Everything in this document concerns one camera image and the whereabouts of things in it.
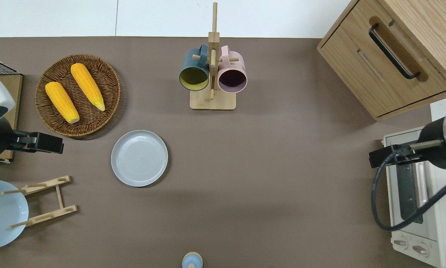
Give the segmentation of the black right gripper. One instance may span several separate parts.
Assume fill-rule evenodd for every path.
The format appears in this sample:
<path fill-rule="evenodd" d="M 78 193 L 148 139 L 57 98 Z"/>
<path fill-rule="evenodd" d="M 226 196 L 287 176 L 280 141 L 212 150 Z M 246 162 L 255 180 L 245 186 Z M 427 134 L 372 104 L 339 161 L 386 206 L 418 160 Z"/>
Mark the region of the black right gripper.
<path fill-rule="evenodd" d="M 371 168 L 379 168 L 383 163 L 386 163 L 386 166 L 400 166 L 423 161 L 425 158 L 416 153 L 410 145 L 389 145 L 369 153 Z"/>

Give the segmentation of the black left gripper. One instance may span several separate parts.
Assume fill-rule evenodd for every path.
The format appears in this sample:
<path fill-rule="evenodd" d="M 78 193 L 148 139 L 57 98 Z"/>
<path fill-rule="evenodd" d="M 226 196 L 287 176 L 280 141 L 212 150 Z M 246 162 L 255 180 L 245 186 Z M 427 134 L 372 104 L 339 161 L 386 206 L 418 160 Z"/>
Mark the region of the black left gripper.
<path fill-rule="evenodd" d="M 62 154 L 64 149 L 63 139 L 40 132 L 14 131 L 10 150 L 26 153 Z"/>

